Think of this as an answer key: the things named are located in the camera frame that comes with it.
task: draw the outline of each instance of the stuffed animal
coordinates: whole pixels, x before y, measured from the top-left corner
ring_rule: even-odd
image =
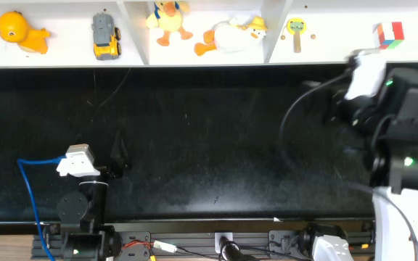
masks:
[[[259,44],[266,36],[264,19],[254,17],[246,26],[238,25],[236,18],[230,22],[220,22],[213,30],[204,33],[204,42],[196,43],[194,52],[202,56],[207,51],[219,50],[226,53],[243,51]]]
[[[180,11],[189,12],[189,6],[182,1],[156,1],[155,11],[146,20],[149,29],[156,27],[164,30],[164,36],[157,40],[161,46],[169,46],[172,32],[180,32],[183,40],[193,37],[193,34],[183,29],[183,16]]]
[[[19,12],[7,12],[0,17],[1,38],[10,43],[17,43],[24,51],[47,53],[46,38],[50,35],[44,28],[33,29]]]

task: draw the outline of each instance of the black surface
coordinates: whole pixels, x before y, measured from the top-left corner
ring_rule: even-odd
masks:
[[[90,144],[98,160],[121,130],[132,170],[111,181],[106,221],[162,218],[329,218],[372,216],[369,196],[343,181],[368,183],[361,142],[324,127],[321,92],[301,104],[278,151],[283,114],[302,80],[326,80],[343,66],[133,69],[94,116],[126,69],[0,70],[0,221],[33,221],[18,157],[58,157]],[[52,166],[26,166],[41,219],[77,189]]]

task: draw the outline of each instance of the toy truck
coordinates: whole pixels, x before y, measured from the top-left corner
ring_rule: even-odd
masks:
[[[114,26],[114,19],[108,14],[93,17],[94,55],[98,60],[117,59],[122,53],[120,30]]]

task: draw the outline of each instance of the metal bracket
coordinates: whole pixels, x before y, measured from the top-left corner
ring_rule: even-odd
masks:
[[[290,247],[292,240],[297,240],[296,236],[298,236],[297,231],[269,231],[269,250],[303,259],[304,257],[299,254],[296,246]],[[275,260],[290,259],[276,254],[270,254],[270,258]]]
[[[119,232],[119,235],[122,238],[122,246],[133,240],[151,242],[150,232]],[[145,245],[136,245],[122,250],[115,261],[148,261],[150,256]]]
[[[221,238],[226,237],[229,241],[233,241],[232,232],[215,232],[214,233],[214,247],[216,248],[216,253],[221,253]]]

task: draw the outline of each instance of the green light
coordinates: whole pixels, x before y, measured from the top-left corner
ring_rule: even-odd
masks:
[[[414,160],[411,157],[406,157],[406,159],[404,159],[404,166],[408,167],[412,165],[412,163],[414,163]]]

